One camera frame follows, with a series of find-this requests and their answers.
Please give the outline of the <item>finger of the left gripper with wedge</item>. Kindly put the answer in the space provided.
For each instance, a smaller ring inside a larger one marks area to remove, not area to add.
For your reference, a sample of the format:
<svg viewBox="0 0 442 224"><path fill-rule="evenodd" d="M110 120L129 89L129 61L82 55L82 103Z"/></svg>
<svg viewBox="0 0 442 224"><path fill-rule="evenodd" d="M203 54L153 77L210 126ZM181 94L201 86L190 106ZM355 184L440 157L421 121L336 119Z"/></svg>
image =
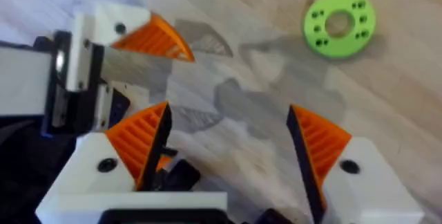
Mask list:
<svg viewBox="0 0 442 224"><path fill-rule="evenodd" d="M67 57L67 89L88 88L92 46L168 57L186 62L195 58L183 37L162 16L147 8L98 3L91 14L77 12Z"/></svg>

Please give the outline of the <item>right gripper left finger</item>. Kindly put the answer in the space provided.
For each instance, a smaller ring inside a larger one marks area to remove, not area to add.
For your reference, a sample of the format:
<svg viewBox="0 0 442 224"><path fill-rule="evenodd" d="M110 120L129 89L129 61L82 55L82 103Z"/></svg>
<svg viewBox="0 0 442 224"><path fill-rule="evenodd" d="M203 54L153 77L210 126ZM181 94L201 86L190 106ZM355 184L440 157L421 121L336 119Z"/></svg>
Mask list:
<svg viewBox="0 0 442 224"><path fill-rule="evenodd" d="M166 151L171 127L170 105L161 102L80 137L49 192L153 191L157 172L171 161Z"/></svg>

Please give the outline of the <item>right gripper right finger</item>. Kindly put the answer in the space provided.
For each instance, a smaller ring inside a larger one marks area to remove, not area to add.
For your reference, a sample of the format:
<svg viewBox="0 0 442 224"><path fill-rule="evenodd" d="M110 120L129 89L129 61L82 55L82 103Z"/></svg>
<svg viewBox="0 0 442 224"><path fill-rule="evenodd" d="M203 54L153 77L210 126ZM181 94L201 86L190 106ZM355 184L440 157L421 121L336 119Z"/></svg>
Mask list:
<svg viewBox="0 0 442 224"><path fill-rule="evenodd" d="M416 224L424 219L371 140L295 104L286 125L314 223Z"/></svg>

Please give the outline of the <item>bare white finger of the left gripper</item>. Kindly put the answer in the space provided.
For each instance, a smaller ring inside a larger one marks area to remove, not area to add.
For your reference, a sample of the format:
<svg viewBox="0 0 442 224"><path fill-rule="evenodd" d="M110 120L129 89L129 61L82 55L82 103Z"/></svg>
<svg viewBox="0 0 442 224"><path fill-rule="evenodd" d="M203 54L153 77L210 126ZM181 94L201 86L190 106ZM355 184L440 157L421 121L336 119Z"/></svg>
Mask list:
<svg viewBox="0 0 442 224"><path fill-rule="evenodd" d="M98 87L98 129L109 129L148 105L148 90L126 82L112 81Z"/></svg>

